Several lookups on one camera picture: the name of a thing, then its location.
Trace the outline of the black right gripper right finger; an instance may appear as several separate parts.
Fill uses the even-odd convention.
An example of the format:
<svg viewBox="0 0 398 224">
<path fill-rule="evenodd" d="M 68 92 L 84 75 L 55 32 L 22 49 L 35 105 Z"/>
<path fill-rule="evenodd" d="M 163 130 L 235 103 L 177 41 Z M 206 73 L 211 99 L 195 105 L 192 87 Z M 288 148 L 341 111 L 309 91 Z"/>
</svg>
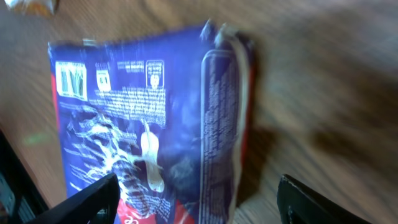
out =
<svg viewBox="0 0 398 224">
<path fill-rule="evenodd" d="M 287 174 L 280 178 L 277 206 L 283 224 L 369 224 Z"/>
</svg>

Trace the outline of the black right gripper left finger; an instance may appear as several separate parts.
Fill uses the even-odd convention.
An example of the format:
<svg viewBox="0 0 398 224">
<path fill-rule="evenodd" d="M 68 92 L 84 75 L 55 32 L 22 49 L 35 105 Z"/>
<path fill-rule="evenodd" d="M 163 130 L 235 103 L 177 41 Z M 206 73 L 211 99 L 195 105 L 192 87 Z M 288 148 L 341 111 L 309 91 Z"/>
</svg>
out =
<svg viewBox="0 0 398 224">
<path fill-rule="evenodd" d="M 28 224 L 113 224 L 119 199 L 118 177 L 110 173 L 29 221 Z"/>
</svg>

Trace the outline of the purple snack packet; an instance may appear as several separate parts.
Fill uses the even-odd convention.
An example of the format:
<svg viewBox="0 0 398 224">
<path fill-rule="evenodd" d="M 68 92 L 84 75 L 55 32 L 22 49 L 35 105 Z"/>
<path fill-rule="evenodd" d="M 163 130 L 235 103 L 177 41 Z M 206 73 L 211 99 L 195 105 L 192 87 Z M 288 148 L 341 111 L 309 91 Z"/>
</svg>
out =
<svg viewBox="0 0 398 224">
<path fill-rule="evenodd" d="M 141 40 L 52 42 L 68 197 L 114 173 L 118 223 L 231 223 L 254 42 L 211 21 Z"/>
</svg>

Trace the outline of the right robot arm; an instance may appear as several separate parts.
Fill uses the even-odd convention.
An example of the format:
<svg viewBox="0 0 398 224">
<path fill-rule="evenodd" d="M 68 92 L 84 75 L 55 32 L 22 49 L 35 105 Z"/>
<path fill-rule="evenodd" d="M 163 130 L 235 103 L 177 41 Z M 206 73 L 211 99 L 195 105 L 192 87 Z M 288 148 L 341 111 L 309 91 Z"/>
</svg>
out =
<svg viewBox="0 0 398 224">
<path fill-rule="evenodd" d="M 282 223 L 365 223 L 287 174 L 279 182 L 277 205 Z M 140 219 L 118 198 L 115 175 L 49 208 L 2 135 L 1 223 L 140 223 Z"/>
</svg>

